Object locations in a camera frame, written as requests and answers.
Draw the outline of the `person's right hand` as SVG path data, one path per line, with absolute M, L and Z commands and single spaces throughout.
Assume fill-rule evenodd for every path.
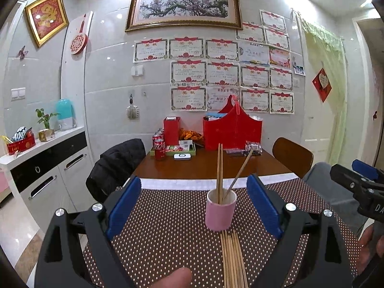
M 358 241 L 358 245 L 360 246 L 360 252 L 357 259 L 357 273 L 360 275 L 370 260 L 373 257 L 373 246 L 375 245 L 376 254 L 382 258 L 383 257 L 383 235 L 380 236 L 378 240 L 374 240 L 374 231 L 376 225 L 373 223 L 369 225 L 363 232 L 361 238 Z

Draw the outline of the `person's left hand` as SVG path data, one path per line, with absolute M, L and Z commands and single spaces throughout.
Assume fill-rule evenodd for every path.
M 192 272 L 189 268 L 182 267 L 175 270 L 170 275 L 162 278 L 151 285 L 151 288 L 184 288 L 190 287 L 192 282 Z

